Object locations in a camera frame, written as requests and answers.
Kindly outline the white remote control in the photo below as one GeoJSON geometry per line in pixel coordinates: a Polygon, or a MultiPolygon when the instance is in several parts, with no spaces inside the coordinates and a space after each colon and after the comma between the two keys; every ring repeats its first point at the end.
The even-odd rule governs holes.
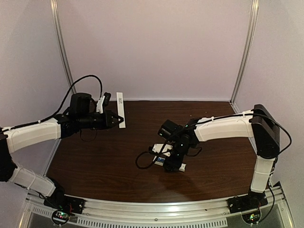
{"type": "Polygon", "coordinates": [[[180,160],[170,159],[169,157],[162,158],[155,156],[153,161],[155,162],[156,165],[162,166],[164,170],[168,172],[177,172],[177,171],[185,172],[186,169],[186,164],[184,164],[180,160]]]}

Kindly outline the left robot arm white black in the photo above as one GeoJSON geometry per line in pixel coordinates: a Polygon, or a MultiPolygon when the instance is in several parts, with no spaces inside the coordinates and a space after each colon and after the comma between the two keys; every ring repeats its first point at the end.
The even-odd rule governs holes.
{"type": "Polygon", "coordinates": [[[87,93],[71,96],[69,107],[45,121],[7,127],[0,130],[0,180],[13,182],[34,190],[46,197],[60,191],[60,185],[50,178],[16,164],[11,154],[28,146],[49,140],[64,139],[83,129],[106,130],[116,126],[125,127],[123,94],[118,92],[117,113],[106,110],[111,98],[104,93],[97,102],[87,93]]]}

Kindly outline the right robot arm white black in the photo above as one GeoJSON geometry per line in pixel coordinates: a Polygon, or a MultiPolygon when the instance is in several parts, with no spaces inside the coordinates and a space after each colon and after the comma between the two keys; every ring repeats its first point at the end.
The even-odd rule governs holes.
{"type": "Polygon", "coordinates": [[[280,154],[278,123],[261,104],[239,114],[190,119],[185,126],[166,120],[158,135],[166,141],[164,144],[156,143],[152,152],[165,155],[163,167],[168,171],[178,171],[189,149],[199,143],[223,138],[253,138],[257,159],[248,193],[256,197],[264,194],[280,154]]]}

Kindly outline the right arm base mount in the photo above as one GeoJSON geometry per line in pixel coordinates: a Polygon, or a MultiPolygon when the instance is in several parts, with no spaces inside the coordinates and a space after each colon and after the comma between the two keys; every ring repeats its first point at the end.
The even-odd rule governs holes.
{"type": "Polygon", "coordinates": [[[261,207],[268,204],[265,193],[250,192],[244,196],[227,199],[230,214],[241,213],[242,220],[249,225],[258,224],[262,218],[261,207]]]}

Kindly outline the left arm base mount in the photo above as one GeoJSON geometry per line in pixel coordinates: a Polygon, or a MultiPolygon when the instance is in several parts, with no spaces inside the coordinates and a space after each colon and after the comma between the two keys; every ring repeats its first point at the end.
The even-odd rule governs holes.
{"type": "Polygon", "coordinates": [[[84,209],[85,200],[82,198],[63,196],[63,200],[53,199],[40,195],[44,200],[43,204],[47,207],[55,209],[52,212],[51,220],[55,225],[65,225],[72,217],[82,214],[84,209]]]}

